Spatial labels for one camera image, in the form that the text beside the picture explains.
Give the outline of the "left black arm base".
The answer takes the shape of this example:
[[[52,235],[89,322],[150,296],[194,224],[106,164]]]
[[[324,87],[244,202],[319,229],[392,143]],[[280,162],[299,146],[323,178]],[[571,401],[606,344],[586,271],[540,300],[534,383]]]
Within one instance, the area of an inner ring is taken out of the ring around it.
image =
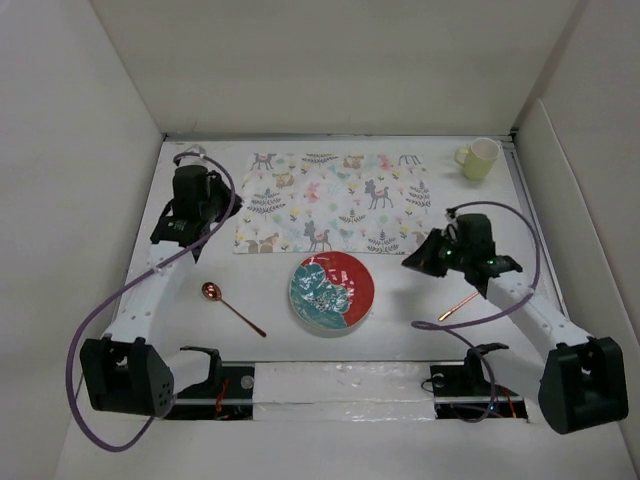
[[[217,387],[193,385],[181,392],[165,420],[245,421],[253,419],[255,365],[224,363]]]

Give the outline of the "copper fork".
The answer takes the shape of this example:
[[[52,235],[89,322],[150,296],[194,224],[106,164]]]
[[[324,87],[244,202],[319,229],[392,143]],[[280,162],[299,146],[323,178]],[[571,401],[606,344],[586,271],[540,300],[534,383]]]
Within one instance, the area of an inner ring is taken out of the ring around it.
[[[470,296],[466,297],[465,299],[461,300],[459,303],[457,303],[456,305],[452,306],[448,310],[446,310],[444,313],[442,313],[438,317],[438,322],[446,321],[449,317],[451,317],[453,314],[455,314],[457,311],[459,311],[461,308],[463,308],[465,305],[467,305],[470,301],[475,299],[478,295],[479,295],[479,293],[475,292],[475,293],[471,294]]]

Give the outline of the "floral white cloth napkin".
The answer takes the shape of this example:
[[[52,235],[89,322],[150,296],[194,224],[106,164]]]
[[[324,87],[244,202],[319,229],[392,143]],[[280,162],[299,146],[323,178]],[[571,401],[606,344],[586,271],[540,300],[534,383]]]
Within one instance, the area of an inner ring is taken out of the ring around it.
[[[253,153],[241,197],[237,254],[406,255],[424,241],[432,206],[416,154]]]

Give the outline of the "red and teal plate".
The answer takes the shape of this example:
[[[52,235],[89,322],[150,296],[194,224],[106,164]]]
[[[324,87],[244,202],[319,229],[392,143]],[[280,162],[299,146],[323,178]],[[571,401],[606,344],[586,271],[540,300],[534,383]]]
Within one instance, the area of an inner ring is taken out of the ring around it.
[[[341,337],[359,328],[372,310],[375,283],[355,256],[327,251],[311,255],[293,271],[288,296],[305,328],[324,337]]]

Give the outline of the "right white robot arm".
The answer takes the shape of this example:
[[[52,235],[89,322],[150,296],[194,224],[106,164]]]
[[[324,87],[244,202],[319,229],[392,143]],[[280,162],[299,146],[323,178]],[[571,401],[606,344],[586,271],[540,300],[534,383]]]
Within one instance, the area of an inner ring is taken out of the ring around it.
[[[483,394],[497,383],[535,402],[559,434],[618,422],[629,414],[621,347],[597,338],[568,320],[528,282],[522,267],[499,255],[489,218],[481,213],[448,212],[449,224],[433,229],[402,262],[413,271],[442,278],[450,271],[508,318],[539,354],[539,363],[502,344],[469,349],[478,360],[462,369],[462,381]]]

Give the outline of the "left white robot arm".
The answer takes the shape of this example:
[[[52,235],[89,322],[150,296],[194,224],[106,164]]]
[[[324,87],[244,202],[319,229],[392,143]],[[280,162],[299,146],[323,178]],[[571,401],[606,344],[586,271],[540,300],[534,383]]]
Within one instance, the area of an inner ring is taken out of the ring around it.
[[[132,288],[102,337],[85,340],[80,349],[89,400],[98,411],[160,417],[189,388],[208,397],[222,387],[216,349],[183,346],[162,356],[157,347],[173,300],[198,262],[210,227],[237,213],[241,201],[220,173],[201,165],[177,168],[172,188],[173,197],[150,237],[150,276]]]

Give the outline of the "pale yellow mug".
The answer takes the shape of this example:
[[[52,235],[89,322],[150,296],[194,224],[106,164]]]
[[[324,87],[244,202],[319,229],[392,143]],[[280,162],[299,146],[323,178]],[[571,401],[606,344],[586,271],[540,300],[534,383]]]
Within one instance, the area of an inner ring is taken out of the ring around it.
[[[467,180],[482,181],[501,153],[502,147],[497,141],[481,137],[473,140],[467,147],[458,148],[454,161]]]

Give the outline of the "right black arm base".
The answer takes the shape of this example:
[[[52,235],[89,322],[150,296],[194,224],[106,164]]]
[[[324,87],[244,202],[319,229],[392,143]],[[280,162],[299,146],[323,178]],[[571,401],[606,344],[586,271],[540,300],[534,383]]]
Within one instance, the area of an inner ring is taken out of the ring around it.
[[[474,423],[486,410],[486,419],[527,421],[524,399],[501,386],[492,387],[479,356],[469,349],[463,360],[432,363],[421,389],[433,396],[438,420],[456,419]]]

